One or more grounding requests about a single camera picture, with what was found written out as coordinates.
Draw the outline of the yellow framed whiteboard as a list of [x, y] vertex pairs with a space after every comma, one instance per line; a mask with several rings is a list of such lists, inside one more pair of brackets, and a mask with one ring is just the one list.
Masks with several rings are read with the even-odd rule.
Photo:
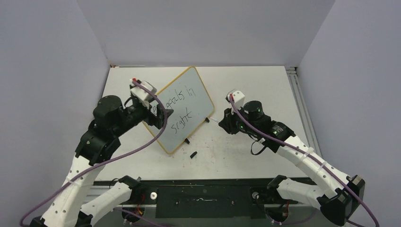
[[168, 83], [157, 97], [166, 109], [166, 129], [157, 142], [167, 154], [173, 154], [215, 110], [212, 99], [195, 67], [189, 67]]

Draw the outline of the black marker cap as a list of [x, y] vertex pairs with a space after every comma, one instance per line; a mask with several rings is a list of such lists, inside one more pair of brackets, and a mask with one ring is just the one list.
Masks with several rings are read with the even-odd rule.
[[190, 158], [193, 159], [193, 158], [197, 155], [197, 153], [198, 153], [197, 151], [193, 152], [193, 153], [190, 155]]

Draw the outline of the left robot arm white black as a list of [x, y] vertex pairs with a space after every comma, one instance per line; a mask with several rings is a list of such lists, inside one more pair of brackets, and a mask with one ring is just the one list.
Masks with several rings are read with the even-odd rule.
[[132, 95], [132, 106], [123, 107], [119, 97], [110, 95], [101, 98], [93, 111], [94, 119], [88, 130], [82, 135], [75, 150], [69, 173], [63, 186], [47, 201], [48, 210], [33, 218], [32, 227], [92, 227], [104, 215], [123, 202], [134, 204], [140, 200], [141, 190], [138, 180], [124, 176], [116, 186], [96, 199], [84, 203], [84, 199], [98, 174], [110, 162], [113, 153], [119, 148], [119, 138], [145, 122], [159, 130], [166, 128], [172, 109], [156, 106], [156, 113], [151, 111], [151, 96], [140, 98]]

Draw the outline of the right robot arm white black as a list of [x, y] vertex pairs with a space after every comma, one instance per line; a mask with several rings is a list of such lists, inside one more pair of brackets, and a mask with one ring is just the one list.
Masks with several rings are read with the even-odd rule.
[[365, 180], [346, 174], [317, 155], [287, 125], [264, 114], [259, 101], [244, 103], [228, 97], [230, 108], [224, 110], [219, 126], [228, 134], [244, 133], [263, 149], [291, 162], [315, 184], [308, 185], [278, 175], [268, 184], [267, 195], [272, 202], [297, 201], [318, 209], [331, 223], [344, 226], [363, 203]]

